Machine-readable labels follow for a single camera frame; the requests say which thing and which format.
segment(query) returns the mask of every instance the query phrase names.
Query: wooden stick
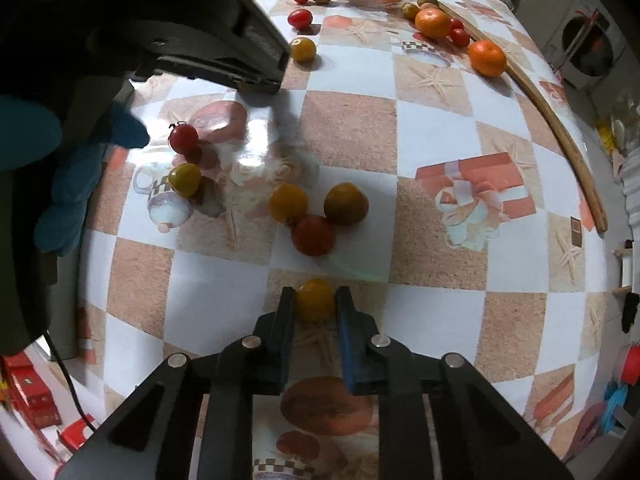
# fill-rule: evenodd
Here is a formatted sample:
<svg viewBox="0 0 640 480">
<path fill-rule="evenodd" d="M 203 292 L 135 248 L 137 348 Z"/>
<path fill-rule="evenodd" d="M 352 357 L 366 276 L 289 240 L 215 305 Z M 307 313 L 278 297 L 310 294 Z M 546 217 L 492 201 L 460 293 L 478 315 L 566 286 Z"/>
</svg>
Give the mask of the wooden stick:
<svg viewBox="0 0 640 480">
<path fill-rule="evenodd" d="M 481 30 L 469 23 L 455 10 L 452 10 L 451 7 L 441 2 L 440 8 L 450 16 L 459 19 L 465 25 L 466 31 L 475 41 L 489 39 L 484 33 L 482 33 Z M 587 200 L 589 208 L 591 209 L 591 214 L 593 215 L 593 221 L 596 225 L 596 229 L 599 233 L 605 232 L 608 228 L 607 214 L 604 211 L 602 202 L 600 201 L 600 196 L 598 195 L 598 190 L 596 188 L 596 183 L 593 179 L 593 175 L 591 174 L 591 171 L 589 171 L 589 167 L 582 158 L 582 153 L 580 152 L 580 150 L 578 150 L 578 147 L 575 145 L 575 142 L 571 138 L 571 135 L 569 135 L 569 132 L 564 127 L 564 124 L 562 124 L 549 103 L 546 102 L 546 99 L 542 97 L 542 94 L 540 93 L 538 88 L 536 88 L 536 86 L 533 84 L 533 81 L 531 81 L 524 70 L 521 69 L 521 67 L 517 65 L 510 56 L 508 56 L 507 54 L 506 56 L 507 73 L 511 77 L 513 77 L 520 88 L 522 88 L 522 91 L 527 95 L 529 99 L 531 99 L 533 104 L 536 105 L 536 108 L 545 118 L 546 122 L 549 124 L 549 127 L 551 127 L 551 130 L 558 140 L 558 144 L 560 144 L 560 146 L 562 147 L 566 158 L 569 160 L 571 167 L 574 169 L 575 176 L 578 179 L 578 183 L 580 183 L 580 187 L 582 188 L 584 197 Z"/>
</svg>

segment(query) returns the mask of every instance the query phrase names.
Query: checkered tablecloth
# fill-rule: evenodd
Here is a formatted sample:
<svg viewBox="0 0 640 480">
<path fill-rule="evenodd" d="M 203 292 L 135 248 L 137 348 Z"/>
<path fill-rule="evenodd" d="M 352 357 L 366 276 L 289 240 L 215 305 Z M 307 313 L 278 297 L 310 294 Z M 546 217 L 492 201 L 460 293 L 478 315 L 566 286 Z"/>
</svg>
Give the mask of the checkered tablecloth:
<svg viewBox="0 0 640 480">
<path fill-rule="evenodd" d="M 507 7 L 497 0 L 441 1 L 513 56 L 585 153 L 586 126 L 572 116 L 561 85 Z M 287 40 L 296 36 L 287 24 L 293 0 L 257 2 Z M 507 76 L 479 77 L 461 50 L 425 42 L 396 13 L 339 0 L 308 8 L 319 25 L 310 36 L 319 60 L 311 68 L 290 64 L 267 105 L 286 118 L 279 127 L 321 162 L 308 190 L 311 211 L 322 214 L 327 191 L 348 181 L 369 197 L 369 215 L 338 233 L 324 258 L 299 254 L 288 230 L 264 216 L 236 219 L 235 244 L 228 243 L 224 218 L 198 213 L 162 234 L 148 217 L 146 197 L 132 187 L 140 153 L 130 153 L 94 194 L 82 245 L 80 297 L 95 350 L 86 367 L 106 413 L 167 355 L 220 351 L 274 309 L 282 286 L 322 276 L 333 286 L 349 285 L 356 307 L 413 351 L 460 352 L 563 456 L 591 404 L 606 264 L 603 241 L 551 130 Z M 137 87 L 132 110 L 159 144 L 169 122 L 238 99 L 209 82 L 162 75 Z M 501 224 L 482 251 L 454 249 L 416 170 L 495 152 L 511 155 L 536 213 Z M 571 217 L 582 222 L 579 247 Z M 338 374 L 334 343 L 331 328 L 302 330 L 296 351 L 316 368 L 292 370 L 292 380 Z M 280 428 L 278 400 L 269 402 L 273 413 L 260 424 L 273 417 Z M 373 426 L 354 438 L 375 435 Z M 280 430 L 265 431 L 277 438 Z M 376 445 L 336 442 L 349 464 L 344 471 L 375 478 L 364 475 Z M 278 456 L 273 444 L 275 454 L 255 459 L 284 467 L 290 457 Z M 325 438 L 321 456 L 339 456 L 335 445 Z M 306 465 L 322 472 L 344 461 Z"/>
</svg>

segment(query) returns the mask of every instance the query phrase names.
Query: floor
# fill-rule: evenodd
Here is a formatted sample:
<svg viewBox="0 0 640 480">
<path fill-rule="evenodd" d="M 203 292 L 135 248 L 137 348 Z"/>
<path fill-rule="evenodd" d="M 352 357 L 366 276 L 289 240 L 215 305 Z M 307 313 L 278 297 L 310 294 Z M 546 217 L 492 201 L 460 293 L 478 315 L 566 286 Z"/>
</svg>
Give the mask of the floor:
<svg viewBox="0 0 640 480">
<path fill-rule="evenodd" d="M 616 272 L 618 268 L 616 257 L 611 251 L 618 248 L 625 239 L 633 237 L 625 211 L 625 196 L 622 192 L 622 184 L 613 180 L 609 158 L 604 152 L 596 129 L 593 127 L 596 120 L 596 111 L 590 98 L 585 92 L 567 84 L 564 85 L 564 91 L 573 112 L 581 121 L 580 126 L 587 146 L 588 162 L 607 211 L 609 230 L 604 237 L 605 245 L 609 251 L 609 259 L 607 261 L 609 275 L 607 280 L 609 288 L 614 288 L 618 286 L 620 277 Z M 604 389 L 611 380 L 611 371 L 620 347 L 629 342 L 638 341 L 637 330 L 632 329 L 630 334 L 622 332 L 621 316 L 622 304 L 614 296 L 609 295 L 598 369 L 591 390 L 590 402 L 595 403 L 602 399 Z M 612 436 L 603 436 L 596 439 L 585 451 L 569 462 L 569 469 L 575 479 L 592 480 L 615 452 L 619 442 L 617 438 Z"/>
</svg>

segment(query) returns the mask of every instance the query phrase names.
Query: black cable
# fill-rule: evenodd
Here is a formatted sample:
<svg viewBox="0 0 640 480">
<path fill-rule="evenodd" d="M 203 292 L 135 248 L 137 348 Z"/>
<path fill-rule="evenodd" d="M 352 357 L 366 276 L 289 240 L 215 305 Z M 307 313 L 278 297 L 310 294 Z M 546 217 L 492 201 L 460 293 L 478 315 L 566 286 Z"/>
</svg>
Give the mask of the black cable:
<svg viewBox="0 0 640 480">
<path fill-rule="evenodd" d="M 54 359 L 56 360 L 56 362 L 60 366 L 60 369 L 62 370 L 62 374 L 65 377 L 66 384 L 68 384 L 69 390 L 71 391 L 71 397 L 73 398 L 74 404 L 76 405 L 76 410 L 78 410 L 78 413 L 80 414 L 80 417 L 82 418 L 82 420 L 84 420 L 84 423 L 89 428 L 91 428 L 91 431 L 95 431 L 94 425 L 91 423 L 91 421 L 84 414 L 84 411 L 82 410 L 82 406 L 80 406 L 80 401 L 78 400 L 78 394 L 76 394 L 76 388 L 75 388 L 75 386 L 73 384 L 73 381 L 71 380 L 71 377 L 69 376 L 69 372 L 66 371 L 65 364 L 62 362 L 62 359 L 60 359 L 60 354 L 58 353 L 58 350 L 56 349 L 56 346 L 53 344 L 53 341 L 51 340 L 51 336 L 49 335 L 49 332 L 45 331 L 45 333 L 42 334 L 42 335 L 44 337 L 44 341 L 46 341 L 47 345 L 49 345 L 49 349 L 51 350 L 51 354 L 53 355 Z"/>
</svg>

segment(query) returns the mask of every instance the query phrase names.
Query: washing machine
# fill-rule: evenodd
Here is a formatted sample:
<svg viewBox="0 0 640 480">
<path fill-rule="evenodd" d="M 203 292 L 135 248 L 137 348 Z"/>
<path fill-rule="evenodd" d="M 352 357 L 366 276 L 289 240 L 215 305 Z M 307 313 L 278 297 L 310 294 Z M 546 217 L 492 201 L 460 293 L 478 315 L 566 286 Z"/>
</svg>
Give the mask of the washing machine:
<svg viewBox="0 0 640 480">
<path fill-rule="evenodd" d="M 598 0 L 573 0 L 543 54 L 552 66 L 562 64 L 565 80 L 588 89 L 610 72 L 624 48 L 624 36 Z M 573 53 L 567 57 L 569 49 Z"/>
</svg>

